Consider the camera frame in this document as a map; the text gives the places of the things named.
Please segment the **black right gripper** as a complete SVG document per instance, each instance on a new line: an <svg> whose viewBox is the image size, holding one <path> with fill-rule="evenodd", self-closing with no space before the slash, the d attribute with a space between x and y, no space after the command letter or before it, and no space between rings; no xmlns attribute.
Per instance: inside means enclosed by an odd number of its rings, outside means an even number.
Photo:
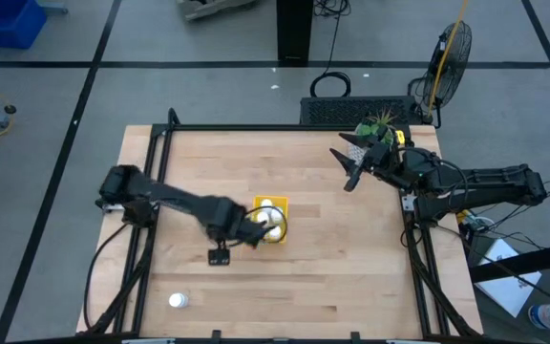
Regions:
<svg viewBox="0 0 550 344"><path fill-rule="evenodd" d="M348 143L362 149L371 148L376 143L375 135L358 136L350 133L339 133L339 136ZM349 175L349 179L344 185L344 190L347 192L351 192L355 189L363 173L368 173L395 188L407 188L407 181L396 172L397 164L391 159L390 154L377 157L367 153L363 159L356 164L353 159L345 156L334 148L330 148L329 152Z"/></svg>

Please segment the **yellow plastic basket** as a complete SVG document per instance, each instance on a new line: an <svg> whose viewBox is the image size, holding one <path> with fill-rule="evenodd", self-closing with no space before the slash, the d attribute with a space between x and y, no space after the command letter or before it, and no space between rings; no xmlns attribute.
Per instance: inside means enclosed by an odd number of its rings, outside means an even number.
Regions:
<svg viewBox="0 0 550 344"><path fill-rule="evenodd" d="M274 241L268 241L266 240L265 236L264 238L262 239L261 243L262 244L283 244L285 241L286 241L286 237L287 237L287 230L288 230L288 224L287 224L287 217L288 217L288 198L287 197L284 197L284 196L256 196L253 200L253 205L254 207L250 210L250 217L251 219L258 223L256 221L256 215L261 212L261 211L264 211L266 212L269 216L270 216L270 210L273 208L264 208L264 207L261 207L261 201L262 199L269 199L273 202L273 207L279 207L282 209L282 212L284 214L284 221L280 224L273 224L271 222L271 219L270 219L270 222L268 223L268 227L271 229L275 226L280 226L283 230L283 236L282 238L277 241L277 242L274 242Z"/></svg>

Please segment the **white triangle-patterned planter pot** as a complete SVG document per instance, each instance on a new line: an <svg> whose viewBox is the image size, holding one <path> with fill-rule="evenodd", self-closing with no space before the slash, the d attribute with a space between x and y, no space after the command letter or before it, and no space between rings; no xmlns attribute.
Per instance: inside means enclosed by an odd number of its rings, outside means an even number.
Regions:
<svg viewBox="0 0 550 344"><path fill-rule="evenodd" d="M361 123L356 127L354 134L358 136L376 135L378 131L381 130L382 128L386 128L387 131L384 137L381 139L381 142L384 142L388 145L393 145L395 129L390 125L385 125L377 122ZM366 148L362 149L352 145L351 143L349 144L349 148L348 148L349 155L356 162L359 162L362 160L366 151L367 151Z"/></svg>

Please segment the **green potted plant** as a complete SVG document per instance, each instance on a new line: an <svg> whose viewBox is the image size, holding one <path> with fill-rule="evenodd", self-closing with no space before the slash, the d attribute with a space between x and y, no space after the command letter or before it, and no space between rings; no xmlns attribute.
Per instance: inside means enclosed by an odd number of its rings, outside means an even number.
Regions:
<svg viewBox="0 0 550 344"><path fill-rule="evenodd" d="M392 113L391 109L382 109L379 113L368 115L362 119L355 129L355 133L358 136L378 136L380 131L384 131L380 140L386 144L392 144L394 139L394 128L391 123L394 119L395 115Z"/></svg>

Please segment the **black computer case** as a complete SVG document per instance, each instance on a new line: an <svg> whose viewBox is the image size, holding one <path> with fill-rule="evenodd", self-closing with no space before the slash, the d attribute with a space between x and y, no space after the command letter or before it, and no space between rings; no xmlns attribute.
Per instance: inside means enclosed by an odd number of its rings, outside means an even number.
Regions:
<svg viewBox="0 0 550 344"><path fill-rule="evenodd" d="M398 97L304 97L301 99L301 124L355 125L368 117L390 112L392 124L422 123L411 96Z"/></svg>

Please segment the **black floor fan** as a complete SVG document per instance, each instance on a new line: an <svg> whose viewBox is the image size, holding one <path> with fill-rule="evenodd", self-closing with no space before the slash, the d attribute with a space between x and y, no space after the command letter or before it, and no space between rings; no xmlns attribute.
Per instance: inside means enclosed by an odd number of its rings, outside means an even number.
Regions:
<svg viewBox="0 0 550 344"><path fill-rule="evenodd" d="M455 32L451 47L446 52L449 37L455 27L455 23L450 24L443 33L438 37L437 44L434 48L433 55L424 78L422 102L428 107L436 81L436 74L440 61L445 56L443 66L439 75L438 85L436 87L432 108L436 105L444 107L454 96L455 91L460 83L465 72L471 47L472 47L472 30L461 21Z"/></svg>

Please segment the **gray equipment base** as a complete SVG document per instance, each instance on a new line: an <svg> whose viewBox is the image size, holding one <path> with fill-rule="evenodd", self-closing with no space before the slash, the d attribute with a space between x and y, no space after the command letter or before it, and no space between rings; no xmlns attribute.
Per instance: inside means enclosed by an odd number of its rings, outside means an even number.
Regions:
<svg viewBox="0 0 550 344"><path fill-rule="evenodd" d="M230 9L247 8L258 0L175 0L187 21L197 20Z"/></svg>

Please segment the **black metal beam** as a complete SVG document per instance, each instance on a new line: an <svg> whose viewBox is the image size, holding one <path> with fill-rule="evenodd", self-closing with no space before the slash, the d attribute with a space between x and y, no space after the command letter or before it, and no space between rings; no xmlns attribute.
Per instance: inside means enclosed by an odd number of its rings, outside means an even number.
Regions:
<svg viewBox="0 0 550 344"><path fill-rule="evenodd" d="M522 253L489 264L477 265L470 268L469 272L472 281L477 283L546 269L550 269L550 247Z"/></svg>

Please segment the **white manual booklet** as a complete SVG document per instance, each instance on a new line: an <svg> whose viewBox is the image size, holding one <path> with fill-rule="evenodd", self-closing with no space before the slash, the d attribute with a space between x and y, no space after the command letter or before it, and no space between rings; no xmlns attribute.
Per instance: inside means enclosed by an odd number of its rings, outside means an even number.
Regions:
<svg viewBox="0 0 550 344"><path fill-rule="evenodd" d="M504 240L496 239L484 255L485 258L479 260L479 265L511 258L518 253ZM475 286L513 317L518 316L533 290L531 286L512 276L478 282Z"/></svg>

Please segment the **blue plastic bin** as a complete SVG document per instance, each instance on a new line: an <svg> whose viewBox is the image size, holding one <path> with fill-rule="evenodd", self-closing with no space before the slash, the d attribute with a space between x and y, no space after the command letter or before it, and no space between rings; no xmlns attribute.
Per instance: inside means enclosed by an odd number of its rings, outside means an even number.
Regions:
<svg viewBox="0 0 550 344"><path fill-rule="evenodd" d="M0 0L0 47L28 49L46 21L36 0Z"/></svg>

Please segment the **black table frame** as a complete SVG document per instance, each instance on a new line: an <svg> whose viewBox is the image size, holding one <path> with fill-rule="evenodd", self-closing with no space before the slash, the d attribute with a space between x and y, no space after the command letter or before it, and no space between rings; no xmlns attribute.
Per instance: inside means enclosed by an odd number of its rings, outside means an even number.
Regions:
<svg viewBox="0 0 550 344"><path fill-rule="evenodd" d="M339 133L294 124L128 126L120 163L245 205L256 196L287 197L290 229L283 244L234 247L228 266L211 267L209 242L192 217L166 208L153 228L131 229L109 213L100 230L92 319L106 311L151 241L147 269L109 333L269 342L451 333L401 244L397 191L371 177L344 190L345 173L329 152L347 149ZM188 296L187 307L169 305L174 292Z"/></svg>

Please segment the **black rectangular post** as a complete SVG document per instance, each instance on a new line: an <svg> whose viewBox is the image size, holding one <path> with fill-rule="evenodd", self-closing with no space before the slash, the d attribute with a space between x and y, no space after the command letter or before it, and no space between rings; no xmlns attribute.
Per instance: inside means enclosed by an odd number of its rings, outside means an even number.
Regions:
<svg viewBox="0 0 550 344"><path fill-rule="evenodd" d="M276 0L276 12L278 59L306 63L309 57L313 0Z"/></svg>

